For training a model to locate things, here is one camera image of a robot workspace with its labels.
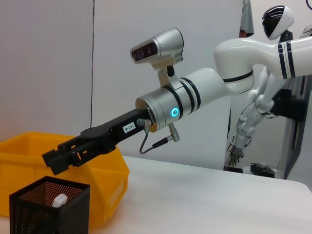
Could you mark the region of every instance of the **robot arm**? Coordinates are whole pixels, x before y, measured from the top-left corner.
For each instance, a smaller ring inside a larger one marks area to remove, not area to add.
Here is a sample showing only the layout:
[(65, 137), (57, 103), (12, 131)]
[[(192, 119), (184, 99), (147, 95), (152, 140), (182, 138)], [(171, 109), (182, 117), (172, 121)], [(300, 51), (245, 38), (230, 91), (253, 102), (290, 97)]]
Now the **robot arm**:
[[(270, 8), (263, 15), (263, 28), (270, 40), (280, 36), (279, 43), (293, 39), (293, 34), (288, 28), (293, 24), (294, 17), (290, 8), (286, 6), (276, 6)], [(295, 72), (288, 70), (288, 75)], [(258, 87), (249, 92), (247, 106), (243, 110), (236, 126), (237, 135), (233, 137), (228, 151), (230, 153), (229, 165), (239, 162), (239, 158), (244, 156), (243, 150), (249, 145), (255, 127), (270, 112), (274, 102), (272, 98), (286, 83), (285, 79), (278, 79), (271, 75), (270, 70), (265, 67), (259, 77)]]
[[(286, 65), (280, 62), (279, 54), (282, 51), (277, 45), (234, 39), (220, 44), (216, 49), (216, 66), (221, 76), (210, 68), (203, 68), (178, 79), (173, 65), (182, 61), (183, 43), (181, 33), (174, 28), (131, 50), (135, 63), (147, 62), (159, 70), (161, 87), (139, 97), (135, 110), (87, 129), (80, 136), (59, 145), (56, 151), (43, 154), (46, 165), (51, 167), (55, 175), (67, 170), (69, 165), (80, 166), (114, 150), (120, 141), (143, 129), (148, 133), (169, 126), (171, 138), (178, 141), (174, 122), (220, 97), (250, 90), (254, 86), (254, 64), (267, 65), (277, 77), (283, 78), (282, 67)], [(312, 58), (308, 56), (312, 52), (312, 40), (298, 40), (291, 47), (295, 72), (302, 75), (312, 73)], [(159, 141), (155, 148), (169, 139)]]

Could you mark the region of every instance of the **table surface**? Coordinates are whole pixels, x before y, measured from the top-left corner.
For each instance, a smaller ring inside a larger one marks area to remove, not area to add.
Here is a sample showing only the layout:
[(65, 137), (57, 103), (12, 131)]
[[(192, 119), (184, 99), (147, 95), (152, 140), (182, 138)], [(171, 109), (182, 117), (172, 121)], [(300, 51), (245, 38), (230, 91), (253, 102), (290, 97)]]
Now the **table surface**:
[[(312, 234), (312, 194), (293, 181), (124, 157), (128, 191), (92, 234)], [(0, 218), (1, 233), (9, 233)]]

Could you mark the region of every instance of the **white object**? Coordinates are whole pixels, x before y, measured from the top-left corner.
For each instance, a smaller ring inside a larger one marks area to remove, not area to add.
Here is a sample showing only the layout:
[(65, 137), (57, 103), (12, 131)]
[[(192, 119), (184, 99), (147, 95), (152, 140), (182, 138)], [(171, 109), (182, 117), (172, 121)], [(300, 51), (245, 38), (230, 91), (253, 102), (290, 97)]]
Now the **white object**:
[(249, 175), (253, 175), (253, 173), (250, 171), (250, 166), (248, 167), (243, 167), (243, 173), (244, 174), (249, 174)]
[(135, 126), (135, 123), (132, 122), (132, 123), (129, 123), (128, 125), (126, 125), (126, 126), (124, 126), (124, 127), (122, 127), (122, 128), (123, 128), (123, 131), (124, 131), (125, 133), (128, 133), (129, 131), (135, 129), (136, 126)]
[(52, 207), (58, 208), (67, 202), (67, 196), (65, 194), (60, 194), (54, 198)]
[[(284, 57), (284, 64), (281, 63), (280, 53)], [(309, 75), (312, 73), (312, 57), (309, 53), (312, 51), (312, 38), (292, 40), (290, 42), (292, 49), (292, 59), (295, 71), (295, 77)], [(225, 79), (233, 79), (248, 74), (253, 70), (256, 64), (265, 65), (276, 78), (292, 78), (290, 75), (283, 75), (282, 68), (290, 70), (289, 53), (287, 53), (286, 42), (271, 45), (262, 43), (253, 39), (232, 39), (219, 44), (214, 52), (215, 63), (219, 75)], [(230, 93), (239, 94), (239, 91), (245, 92), (251, 89), (254, 82), (249, 78), (241, 80), (240, 83), (232, 82)]]
[(125, 157), (128, 191), (94, 234), (311, 234), (300, 183)]

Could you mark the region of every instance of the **yellow plastic bin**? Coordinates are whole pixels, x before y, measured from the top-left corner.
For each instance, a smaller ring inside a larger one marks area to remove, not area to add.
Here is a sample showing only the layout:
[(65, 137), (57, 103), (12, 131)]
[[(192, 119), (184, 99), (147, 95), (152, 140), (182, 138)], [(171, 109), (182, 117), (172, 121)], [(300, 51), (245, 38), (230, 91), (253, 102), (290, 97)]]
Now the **yellow plastic bin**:
[(9, 217), (9, 195), (44, 176), (91, 185), (90, 228), (104, 224), (127, 190), (129, 169), (118, 148), (55, 176), (41, 155), (72, 139), (30, 132), (0, 143), (0, 216)]

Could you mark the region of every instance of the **black mesh cup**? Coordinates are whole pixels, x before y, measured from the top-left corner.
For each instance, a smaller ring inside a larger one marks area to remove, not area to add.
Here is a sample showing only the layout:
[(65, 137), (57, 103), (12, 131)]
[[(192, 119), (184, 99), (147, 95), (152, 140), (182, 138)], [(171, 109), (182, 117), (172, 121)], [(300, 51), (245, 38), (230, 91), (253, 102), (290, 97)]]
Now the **black mesh cup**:
[[(65, 194), (67, 202), (52, 207)], [(11, 234), (87, 234), (90, 185), (46, 176), (10, 195)]]

